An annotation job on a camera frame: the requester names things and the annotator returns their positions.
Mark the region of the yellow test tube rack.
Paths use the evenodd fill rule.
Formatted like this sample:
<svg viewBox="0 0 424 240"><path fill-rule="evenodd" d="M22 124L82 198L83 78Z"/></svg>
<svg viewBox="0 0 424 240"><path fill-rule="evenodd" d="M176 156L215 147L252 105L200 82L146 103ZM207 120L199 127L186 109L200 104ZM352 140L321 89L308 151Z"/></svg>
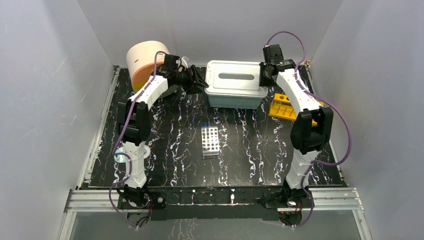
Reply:
<svg viewBox="0 0 424 240"><path fill-rule="evenodd" d="M308 94L302 96L302 98L297 98L295 103L298 103L300 107L318 107L318 105L324 107L324 103L322 101L317 101L313 99ZM289 98L285 94L275 93L272 103L269 107L268 115L270 117L295 121L297 119L296 108L292 106Z"/></svg>

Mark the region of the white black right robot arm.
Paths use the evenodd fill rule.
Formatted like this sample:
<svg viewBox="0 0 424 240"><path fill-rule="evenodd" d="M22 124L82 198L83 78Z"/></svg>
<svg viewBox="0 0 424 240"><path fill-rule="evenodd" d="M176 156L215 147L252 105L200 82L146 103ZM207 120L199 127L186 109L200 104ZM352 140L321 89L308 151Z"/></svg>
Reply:
<svg viewBox="0 0 424 240"><path fill-rule="evenodd" d="M308 184L312 162L330 140L334 113L330 107L323 107L310 95L296 64L284 58L278 44L265 45L262 50L264 61L259 65L259 85L279 86L288 97L296 116L290 132L293 159L285 177L289 188L281 194L286 206L295 207L302 199L298 189Z"/></svg>

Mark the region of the clear well plate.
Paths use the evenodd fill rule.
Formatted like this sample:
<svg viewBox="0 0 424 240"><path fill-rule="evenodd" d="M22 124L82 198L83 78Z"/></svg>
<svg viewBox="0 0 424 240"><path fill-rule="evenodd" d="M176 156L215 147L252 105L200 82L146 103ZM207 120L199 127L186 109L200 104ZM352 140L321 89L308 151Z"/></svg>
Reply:
<svg viewBox="0 0 424 240"><path fill-rule="evenodd" d="M217 126L201 128L201 150L204 159L212 159L221 153L219 128Z"/></svg>

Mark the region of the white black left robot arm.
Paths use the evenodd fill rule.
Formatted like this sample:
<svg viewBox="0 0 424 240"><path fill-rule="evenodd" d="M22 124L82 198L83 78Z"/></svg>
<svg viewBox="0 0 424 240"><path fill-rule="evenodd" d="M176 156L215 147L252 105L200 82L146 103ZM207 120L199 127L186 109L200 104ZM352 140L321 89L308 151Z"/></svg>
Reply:
<svg viewBox="0 0 424 240"><path fill-rule="evenodd" d="M180 86L187 95L201 94L209 86L195 65L187 66L184 58L158 51L147 83L118 106L116 130L119 137L113 156L116 161L124 159L125 178L120 183L136 189L129 200L137 208L144 208L150 200L149 194L142 190L147 182L145 158L149 154L146 141L152 130L150 110L173 85Z"/></svg>

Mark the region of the cream orange cylindrical centrifuge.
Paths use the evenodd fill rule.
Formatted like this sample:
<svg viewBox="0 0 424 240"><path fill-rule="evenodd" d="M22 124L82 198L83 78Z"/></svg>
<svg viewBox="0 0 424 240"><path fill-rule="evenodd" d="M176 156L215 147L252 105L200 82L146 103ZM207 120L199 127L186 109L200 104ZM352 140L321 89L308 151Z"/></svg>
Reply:
<svg viewBox="0 0 424 240"><path fill-rule="evenodd" d="M169 54L168 48L155 40L143 41L132 46L126 54L131 86L138 92L154 72L154 60L158 51Z"/></svg>

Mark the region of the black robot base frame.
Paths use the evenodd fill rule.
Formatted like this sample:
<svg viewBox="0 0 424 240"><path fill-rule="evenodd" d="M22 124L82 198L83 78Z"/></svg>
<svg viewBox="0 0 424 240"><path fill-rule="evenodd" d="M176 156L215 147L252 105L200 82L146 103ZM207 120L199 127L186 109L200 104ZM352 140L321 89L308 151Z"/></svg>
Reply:
<svg viewBox="0 0 424 240"><path fill-rule="evenodd" d="M309 189L286 186L142 187L114 190L118 209L146 210L152 221L179 219L261 219L299 224L311 207Z"/></svg>

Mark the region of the teal plastic bin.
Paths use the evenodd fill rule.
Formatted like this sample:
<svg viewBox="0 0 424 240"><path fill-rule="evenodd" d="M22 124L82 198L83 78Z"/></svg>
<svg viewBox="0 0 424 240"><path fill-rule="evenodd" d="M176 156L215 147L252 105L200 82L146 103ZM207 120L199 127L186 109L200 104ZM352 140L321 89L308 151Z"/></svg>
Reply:
<svg viewBox="0 0 424 240"><path fill-rule="evenodd" d="M252 109L255 110L262 102L262 98L237 97L237 96L208 96L208 101L213 108Z"/></svg>

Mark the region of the blue packaged syringe blister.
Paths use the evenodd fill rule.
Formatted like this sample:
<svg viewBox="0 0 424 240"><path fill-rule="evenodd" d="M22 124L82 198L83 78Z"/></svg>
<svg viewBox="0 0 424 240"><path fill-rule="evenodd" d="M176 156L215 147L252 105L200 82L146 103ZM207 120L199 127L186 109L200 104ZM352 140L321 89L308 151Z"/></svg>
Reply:
<svg viewBox="0 0 424 240"><path fill-rule="evenodd" d="M151 149L148 146L145 146L143 150L143 157L147 158L150 155L150 153L151 153ZM126 163L129 161L128 156L129 154L126 151L126 149L123 146L121 146L115 151L114 161L119 164Z"/></svg>

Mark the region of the white bin lid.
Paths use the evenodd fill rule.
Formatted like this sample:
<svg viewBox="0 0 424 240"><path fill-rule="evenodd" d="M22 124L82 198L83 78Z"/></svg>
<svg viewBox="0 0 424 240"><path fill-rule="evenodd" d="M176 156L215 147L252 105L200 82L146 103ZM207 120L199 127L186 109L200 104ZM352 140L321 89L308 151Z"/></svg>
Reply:
<svg viewBox="0 0 424 240"><path fill-rule="evenodd" d="M206 65L205 93L209 96L262 99L268 88L260 86L260 63L211 60Z"/></svg>

